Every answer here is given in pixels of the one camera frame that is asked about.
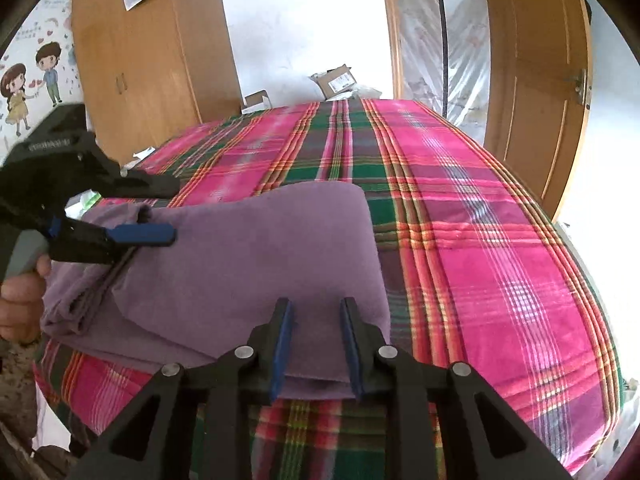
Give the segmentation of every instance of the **purple garment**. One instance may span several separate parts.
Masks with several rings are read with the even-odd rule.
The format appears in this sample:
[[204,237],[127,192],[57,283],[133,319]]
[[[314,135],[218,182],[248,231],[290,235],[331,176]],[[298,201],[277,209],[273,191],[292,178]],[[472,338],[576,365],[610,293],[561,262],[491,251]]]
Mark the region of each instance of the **purple garment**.
[[[84,220],[135,222],[142,206],[97,207]],[[177,229],[170,248],[132,250],[113,267],[54,264],[44,332],[87,354],[155,372],[212,362],[294,305],[283,396],[351,397],[338,307],[355,297],[388,341],[390,316],[369,208],[343,182],[303,182],[240,202],[150,211]]]

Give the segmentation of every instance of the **finger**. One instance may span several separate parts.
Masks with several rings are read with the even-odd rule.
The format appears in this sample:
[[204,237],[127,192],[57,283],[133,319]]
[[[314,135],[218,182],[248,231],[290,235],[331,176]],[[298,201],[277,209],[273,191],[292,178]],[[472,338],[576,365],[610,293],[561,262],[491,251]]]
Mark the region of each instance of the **finger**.
[[40,335],[38,325],[0,326],[0,337],[12,343],[28,344]]
[[47,283],[35,272],[9,278],[0,288],[0,296],[13,303],[29,303],[43,297]]
[[36,270],[38,274],[43,278],[46,278],[51,272],[51,258],[49,258],[48,254],[43,254],[38,258],[36,263]]
[[12,327],[38,323],[43,310],[42,300],[33,303],[10,303],[0,300],[0,326]]

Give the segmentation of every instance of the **green pants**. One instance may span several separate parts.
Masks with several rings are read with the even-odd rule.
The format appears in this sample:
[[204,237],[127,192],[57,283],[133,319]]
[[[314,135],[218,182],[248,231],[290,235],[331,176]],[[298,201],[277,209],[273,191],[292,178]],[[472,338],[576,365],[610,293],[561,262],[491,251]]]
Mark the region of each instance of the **green pants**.
[[53,83],[53,85],[47,85],[47,92],[49,92],[49,97],[51,97],[51,102],[56,104],[56,99],[58,102],[62,102],[60,99],[60,92],[58,91],[58,83]]

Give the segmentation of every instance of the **plaid bedspread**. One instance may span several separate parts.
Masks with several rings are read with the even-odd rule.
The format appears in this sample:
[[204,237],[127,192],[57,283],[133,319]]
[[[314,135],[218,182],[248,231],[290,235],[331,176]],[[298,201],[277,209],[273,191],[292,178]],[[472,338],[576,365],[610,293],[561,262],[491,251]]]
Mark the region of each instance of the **plaid bedspread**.
[[[357,184],[370,206],[393,344],[425,363],[471,363],[570,472],[617,421],[616,351],[567,247],[501,164],[420,103],[313,103],[204,124],[143,167],[184,184],[154,206],[240,200],[302,180]],[[35,371],[83,439],[149,378],[49,339]],[[383,410],[280,400],[251,420],[256,479],[384,476]],[[195,470],[201,437],[199,427]]]

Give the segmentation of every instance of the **wooden wardrobe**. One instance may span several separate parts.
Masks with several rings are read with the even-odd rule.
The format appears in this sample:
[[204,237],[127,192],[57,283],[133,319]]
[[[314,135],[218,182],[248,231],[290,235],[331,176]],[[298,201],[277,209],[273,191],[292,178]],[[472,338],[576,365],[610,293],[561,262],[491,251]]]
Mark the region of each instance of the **wooden wardrobe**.
[[121,164],[194,124],[239,114],[222,0],[72,0],[84,100],[100,147]]

